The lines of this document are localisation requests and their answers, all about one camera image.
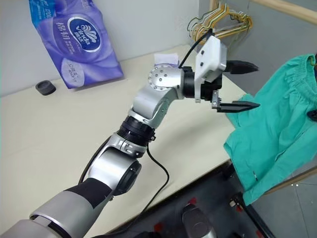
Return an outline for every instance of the wall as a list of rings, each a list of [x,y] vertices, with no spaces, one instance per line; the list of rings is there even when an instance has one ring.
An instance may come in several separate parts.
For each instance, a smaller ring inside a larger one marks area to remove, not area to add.
[[[201,0],[206,7],[210,0]],[[317,11],[316,0],[287,0]],[[236,11],[248,13],[254,22],[247,38],[233,51],[231,60],[255,63],[260,71],[245,75],[228,75],[239,87],[255,94],[274,72],[289,59],[317,53],[317,26],[261,6],[249,0],[223,0]],[[200,8],[202,14],[208,9]]]
[[[198,0],[95,0],[119,60],[189,43]],[[31,22],[28,0],[0,1],[1,95],[60,78]]]

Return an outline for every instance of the vinda logo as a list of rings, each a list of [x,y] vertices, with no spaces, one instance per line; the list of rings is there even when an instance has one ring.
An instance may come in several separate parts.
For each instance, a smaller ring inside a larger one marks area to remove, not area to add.
[[[72,17],[67,22],[68,29],[81,48],[87,52],[96,52],[101,45],[97,29],[82,17]]]

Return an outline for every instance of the white wall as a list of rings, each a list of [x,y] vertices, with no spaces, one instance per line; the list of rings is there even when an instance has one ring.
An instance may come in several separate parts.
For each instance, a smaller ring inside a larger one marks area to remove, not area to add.
[[[60,78],[32,25],[28,0],[0,0],[1,92]],[[95,0],[119,60],[189,42],[199,0]]]

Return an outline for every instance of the black band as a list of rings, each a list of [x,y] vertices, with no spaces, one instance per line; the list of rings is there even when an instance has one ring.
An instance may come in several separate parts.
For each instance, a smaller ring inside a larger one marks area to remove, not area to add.
[[[192,71],[184,71],[184,88],[183,94],[185,98],[195,97],[195,73]]]
[[[149,141],[155,138],[154,128],[136,120],[134,117],[127,117],[117,133],[124,139],[141,146],[147,146]]]
[[[79,185],[65,191],[74,192],[84,197],[95,208],[109,196],[112,189],[97,179],[88,178]]]

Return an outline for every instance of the black cap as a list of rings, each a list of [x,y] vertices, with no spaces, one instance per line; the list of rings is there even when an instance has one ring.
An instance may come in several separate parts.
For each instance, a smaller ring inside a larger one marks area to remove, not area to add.
[[[55,86],[48,80],[39,82],[35,88],[44,96],[52,94],[56,90]]]

